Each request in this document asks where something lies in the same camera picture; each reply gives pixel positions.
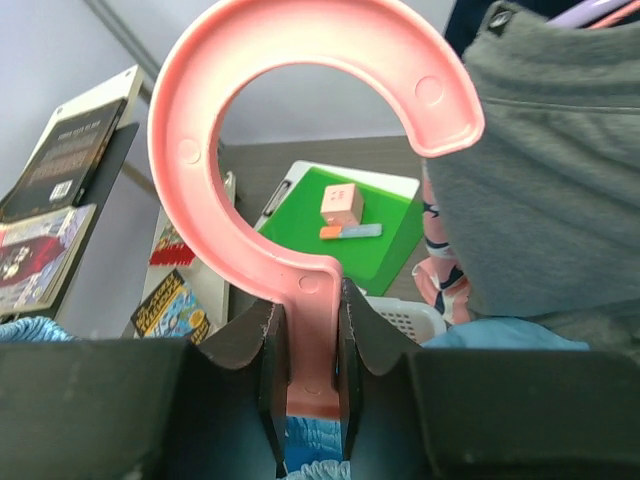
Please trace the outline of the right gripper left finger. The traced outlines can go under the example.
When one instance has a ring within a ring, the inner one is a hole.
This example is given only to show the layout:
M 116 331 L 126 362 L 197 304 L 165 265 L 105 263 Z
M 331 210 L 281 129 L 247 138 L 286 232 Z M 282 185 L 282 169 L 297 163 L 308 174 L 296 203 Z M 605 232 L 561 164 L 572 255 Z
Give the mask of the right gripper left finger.
M 285 474 L 284 310 L 255 302 L 200 345 L 1 335 L 5 479 L 276 479 Z

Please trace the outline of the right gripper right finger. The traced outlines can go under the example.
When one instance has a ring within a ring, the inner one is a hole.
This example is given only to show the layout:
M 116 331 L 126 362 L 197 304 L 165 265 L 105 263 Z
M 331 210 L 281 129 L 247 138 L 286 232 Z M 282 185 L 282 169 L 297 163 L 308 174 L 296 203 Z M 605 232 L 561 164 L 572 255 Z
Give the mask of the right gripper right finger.
M 609 353 L 423 348 L 344 281 L 337 382 L 355 479 L 635 479 L 639 368 Z

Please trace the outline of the light blue shorts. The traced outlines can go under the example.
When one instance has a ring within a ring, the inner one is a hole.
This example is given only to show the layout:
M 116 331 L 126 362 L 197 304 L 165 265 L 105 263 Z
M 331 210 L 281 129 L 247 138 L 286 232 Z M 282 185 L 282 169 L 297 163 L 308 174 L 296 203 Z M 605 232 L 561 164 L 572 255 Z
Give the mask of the light blue shorts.
M 71 341 L 75 337 L 46 317 L 27 317 L 1 326 L 3 342 Z M 421 344 L 424 348 L 577 350 L 587 343 L 569 340 L 536 323 L 516 318 L 488 318 L 455 325 Z M 289 479 L 349 479 L 342 458 L 341 427 L 335 421 L 289 417 L 285 461 Z

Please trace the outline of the pink plastic hanger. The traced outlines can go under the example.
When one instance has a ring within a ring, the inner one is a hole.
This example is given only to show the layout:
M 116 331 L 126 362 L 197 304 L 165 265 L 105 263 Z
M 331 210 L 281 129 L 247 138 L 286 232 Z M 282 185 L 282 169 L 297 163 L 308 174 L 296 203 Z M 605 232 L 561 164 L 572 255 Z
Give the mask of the pink plastic hanger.
M 335 419 L 341 265 L 257 233 L 231 205 L 218 167 L 218 136 L 232 100 L 256 77 L 292 64 L 325 65 L 367 83 L 394 110 L 422 157 L 472 146 L 485 120 L 455 52 L 400 1 L 220 1 L 169 53 L 147 133 L 162 205 L 207 266 L 285 308 L 288 413 Z

